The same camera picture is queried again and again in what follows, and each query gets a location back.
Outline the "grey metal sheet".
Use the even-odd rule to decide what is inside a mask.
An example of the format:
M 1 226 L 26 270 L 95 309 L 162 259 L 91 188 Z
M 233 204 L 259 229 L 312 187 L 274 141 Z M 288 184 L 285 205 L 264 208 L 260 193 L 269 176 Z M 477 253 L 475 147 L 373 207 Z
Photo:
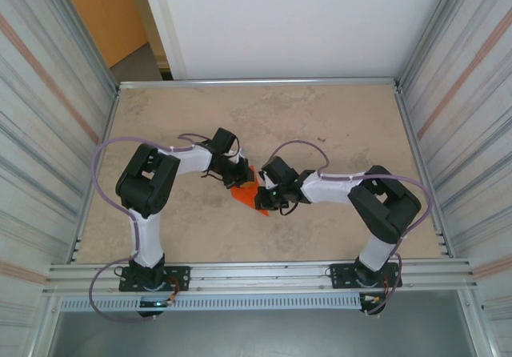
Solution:
M 476 357 L 459 321 L 356 311 L 167 313 L 140 324 L 65 313 L 49 357 Z

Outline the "small circuit board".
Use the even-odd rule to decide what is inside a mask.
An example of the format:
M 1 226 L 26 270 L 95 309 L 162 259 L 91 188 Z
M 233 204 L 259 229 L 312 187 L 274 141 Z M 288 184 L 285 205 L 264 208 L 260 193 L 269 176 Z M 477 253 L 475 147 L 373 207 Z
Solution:
M 164 300 L 144 300 L 142 299 L 139 302 L 139 308 L 140 309 L 161 309 L 161 308 L 167 308 L 173 303 L 173 299 L 164 299 Z
M 359 294 L 361 309 L 360 311 L 367 316 L 379 315 L 386 306 L 385 293 Z

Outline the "corrugated metal side panel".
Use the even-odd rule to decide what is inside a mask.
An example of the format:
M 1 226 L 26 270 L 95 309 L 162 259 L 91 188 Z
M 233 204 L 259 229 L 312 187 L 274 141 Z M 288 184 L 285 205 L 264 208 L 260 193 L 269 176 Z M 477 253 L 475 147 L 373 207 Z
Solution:
M 512 357 L 512 0 L 441 0 L 399 86 L 490 351 Z
M 30 349 L 117 95 L 71 0 L 0 0 L 0 357 Z

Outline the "orange wooden door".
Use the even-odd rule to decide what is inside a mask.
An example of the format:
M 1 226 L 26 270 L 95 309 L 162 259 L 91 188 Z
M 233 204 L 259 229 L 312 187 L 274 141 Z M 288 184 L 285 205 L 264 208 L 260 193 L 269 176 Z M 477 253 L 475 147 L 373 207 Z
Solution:
M 135 0 L 71 0 L 107 66 L 148 42 Z

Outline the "wide aluminium base rail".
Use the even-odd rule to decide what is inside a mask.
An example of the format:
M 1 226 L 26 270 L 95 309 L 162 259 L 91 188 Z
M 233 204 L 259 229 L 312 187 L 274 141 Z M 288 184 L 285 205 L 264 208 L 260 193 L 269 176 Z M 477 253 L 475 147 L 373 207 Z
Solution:
M 188 294 L 310 293 L 332 288 L 331 261 L 292 263 L 192 263 Z M 44 295 L 86 295 L 98 264 L 54 265 Z M 465 259 L 403 259 L 403 291 L 457 291 L 477 287 Z

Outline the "long aluminium table edge rail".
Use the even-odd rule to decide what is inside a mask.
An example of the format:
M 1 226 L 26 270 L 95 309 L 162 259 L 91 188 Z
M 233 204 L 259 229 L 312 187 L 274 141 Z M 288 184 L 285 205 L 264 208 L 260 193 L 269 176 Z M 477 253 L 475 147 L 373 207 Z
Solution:
M 394 86 L 395 80 L 387 77 L 341 77 L 341 78 L 258 78 L 258 79 L 203 79 L 173 81 L 120 82 L 120 90 L 129 89 L 183 89 L 215 87 L 258 87 L 258 86 Z

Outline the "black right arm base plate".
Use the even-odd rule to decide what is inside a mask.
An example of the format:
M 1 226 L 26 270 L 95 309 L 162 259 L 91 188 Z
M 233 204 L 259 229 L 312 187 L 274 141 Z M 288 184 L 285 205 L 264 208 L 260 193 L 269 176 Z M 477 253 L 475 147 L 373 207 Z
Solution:
M 385 263 L 382 269 L 375 277 L 370 277 L 370 281 L 364 282 L 359 277 L 354 263 L 334 263 L 328 266 L 326 276 L 330 278 L 334 289 L 371 289 L 384 288 L 384 282 L 388 287 L 402 287 L 403 282 L 399 273 L 397 263 Z

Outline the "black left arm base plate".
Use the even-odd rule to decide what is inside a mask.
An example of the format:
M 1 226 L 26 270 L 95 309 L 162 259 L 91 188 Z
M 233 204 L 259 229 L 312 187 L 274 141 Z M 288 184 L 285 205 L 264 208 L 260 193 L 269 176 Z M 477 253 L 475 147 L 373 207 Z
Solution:
M 188 291 L 190 272 L 190 267 L 163 264 L 147 268 L 134 263 L 114 269 L 114 275 L 119 277 L 118 289 L 121 292 L 172 292 L 175 289 Z

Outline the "aluminium table side rail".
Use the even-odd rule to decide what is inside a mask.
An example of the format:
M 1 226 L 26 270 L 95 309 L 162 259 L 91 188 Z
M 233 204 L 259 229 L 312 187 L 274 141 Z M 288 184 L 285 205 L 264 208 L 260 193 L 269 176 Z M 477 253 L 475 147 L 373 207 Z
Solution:
M 114 118 L 115 118 L 116 110 L 118 108 L 120 95 L 121 95 L 121 91 L 118 90 L 117 94 L 114 98 L 114 101 L 112 103 L 112 106 L 110 108 L 110 112 L 109 112 L 108 118 L 106 120 L 105 129 L 102 133 L 99 143 L 103 143 L 110 137 L 110 132 L 112 130 L 112 126 L 114 123 Z M 85 230 L 86 220 L 87 220 L 87 216 L 90 211 L 90 206 L 92 203 L 93 196 L 94 196 L 94 184 L 92 182 L 90 182 L 90 184 L 86 190 L 86 193 L 84 195 L 84 198 L 82 200 L 82 206 L 81 206 L 80 214 L 78 216 L 76 231 L 74 233 L 74 241 L 70 245 L 70 250 L 69 250 L 68 258 L 66 260 L 66 264 L 72 264 L 72 263 L 76 262 L 77 253 L 81 246 L 82 236 L 83 236 L 83 232 Z
M 419 138 L 414 131 L 410 114 L 406 108 L 405 97 L 402 94 L 401 88 L 397 85 L 394 86 L 394 97 L 398 105 L 398 110 L 402 119 L 410 149 L 412 151 L 415 166 L 418 170 L 419 178 L 422 184 L 430 191 L 430 219 L 433 223 L 435 234 L 440 240 L 439 247 L 441 255 L 443 258 L 452 259 L 454 254 L 451 249 L 451 241 L 450 238 L 446 235 L 445 220 L 442 216 L 442 212 L 438 204 L 434 184 L 431 180 L 429 171 L 426 168 L 426 162 L 420 150 Z

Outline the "white door frame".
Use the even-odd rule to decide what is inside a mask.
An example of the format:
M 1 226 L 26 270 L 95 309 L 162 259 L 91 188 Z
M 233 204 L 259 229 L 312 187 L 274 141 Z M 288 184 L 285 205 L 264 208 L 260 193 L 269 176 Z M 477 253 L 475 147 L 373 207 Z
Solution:
M 178 41 L 168 0 L 146 0 L 152 22 L 147 31 L 158 69 L 174 80 L 188 80 L 185 61 Z

